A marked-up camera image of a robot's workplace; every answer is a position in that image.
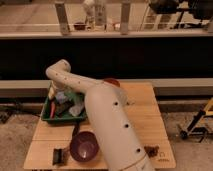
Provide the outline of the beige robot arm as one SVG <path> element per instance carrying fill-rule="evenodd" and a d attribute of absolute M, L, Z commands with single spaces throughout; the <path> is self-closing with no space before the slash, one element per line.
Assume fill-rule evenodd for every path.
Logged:
<path fill-rule="evenodd" d="M 104 80 L 71 73 L 62 59 L 46 69 L 52 92 L 71 88 L 85 95 L 86 113 L 109 171 L 155 171 L 127 117 L 125 91 Z"/>

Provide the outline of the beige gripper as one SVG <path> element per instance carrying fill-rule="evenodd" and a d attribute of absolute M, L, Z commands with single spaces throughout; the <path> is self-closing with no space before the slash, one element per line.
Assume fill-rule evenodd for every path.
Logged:
<path fill-rule="evenodd" d="M 59 89 L 54 84 L 50 85 L 48 92 L 49 100 L 56 100 L 58 103 L 65 103 L 68 101 L 68 97 L 65 95 L 67 88 Z"/>

